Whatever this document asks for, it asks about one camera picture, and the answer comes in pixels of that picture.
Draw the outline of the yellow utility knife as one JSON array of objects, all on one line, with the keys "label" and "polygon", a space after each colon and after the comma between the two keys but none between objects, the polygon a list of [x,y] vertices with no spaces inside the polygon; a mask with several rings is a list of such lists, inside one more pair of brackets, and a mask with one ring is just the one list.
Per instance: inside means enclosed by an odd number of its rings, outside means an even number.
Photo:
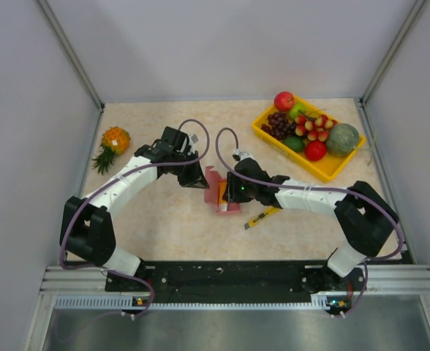
[{"label": "yellow utility knife", "polygon": [[246,222],[244,225],[244,229],[248,230],[252,227],[255,227],[256,225],[261,223],[263,220],[267,219],[269,216],[276,214],[280,211],[281,211],[280,208],[275,208],[273,206],[269,206],[264,211],[262,211],[261,213],[259,213],[256,216],[252,217],[248,222]]}]

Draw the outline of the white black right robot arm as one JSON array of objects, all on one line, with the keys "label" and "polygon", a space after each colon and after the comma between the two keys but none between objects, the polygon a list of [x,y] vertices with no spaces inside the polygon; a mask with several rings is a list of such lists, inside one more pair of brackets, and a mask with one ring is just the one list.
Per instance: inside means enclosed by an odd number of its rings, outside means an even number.
[{"label": "white black right robot arm", "polygon": [[366,182],[348,188],[305,184],[285,175],[270,177],[246,152],[228,169],[224,199],[229,203],[256,200],[280,210],[302,210],[335,218],[345,240],[328,258],[324,284],[337,290],[355,266],[376,258],[392,233],[402,236],[396,212]]}]

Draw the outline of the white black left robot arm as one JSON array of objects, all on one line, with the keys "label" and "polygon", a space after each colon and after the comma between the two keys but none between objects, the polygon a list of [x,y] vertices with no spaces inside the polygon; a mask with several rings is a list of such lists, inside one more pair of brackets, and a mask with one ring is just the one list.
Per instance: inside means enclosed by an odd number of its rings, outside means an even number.
[{"label": "white black left robot arm", "polygon": [[207,189],[196,142],[196,135],[165,127],[161,138],[139,147],[99,189],[68,199],[59,239],[60,266],[105,268],[120,273],[129,289],[142,288],[147,280],[144,262],[118,246],[113,221],[130,200],[163,175],[175,176],[183,188]]}]

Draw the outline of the pink express box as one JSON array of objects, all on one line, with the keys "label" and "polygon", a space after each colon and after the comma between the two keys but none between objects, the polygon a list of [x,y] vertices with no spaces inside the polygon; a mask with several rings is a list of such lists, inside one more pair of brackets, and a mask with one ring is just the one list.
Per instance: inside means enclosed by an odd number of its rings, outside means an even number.
[{"label": "pink express box", "polygon": [[227,179],[223,178],[213,166],[205,168],[205,178],[209,188],[204,190],[204,202],[219,216],[235,215],[241,212],[237,203],[228,203],[222,199],[227,186]]}]

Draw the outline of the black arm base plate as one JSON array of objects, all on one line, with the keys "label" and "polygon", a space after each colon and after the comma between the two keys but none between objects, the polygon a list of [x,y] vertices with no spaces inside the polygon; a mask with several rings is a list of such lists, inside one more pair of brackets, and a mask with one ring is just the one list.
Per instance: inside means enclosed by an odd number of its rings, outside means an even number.
[{"label": "black arm base plate", "polygon": [[157,303],[299,303],[314,293],[350,297],[364,284],[361,268],[341,278],[323,260],[148,261],[138,277]]}]

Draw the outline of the orange white cream tube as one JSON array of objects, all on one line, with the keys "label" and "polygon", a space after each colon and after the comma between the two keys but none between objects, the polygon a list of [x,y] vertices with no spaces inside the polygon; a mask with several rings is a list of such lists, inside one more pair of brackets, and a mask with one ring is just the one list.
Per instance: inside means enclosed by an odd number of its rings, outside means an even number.
[{"label": "orange white cream tube", "polygon": [[227,212],[228,202],[225,199],[225,192],[227,188],[227,181],[219,183],[219,197],[218,197],[218,207],[220,212]]}]

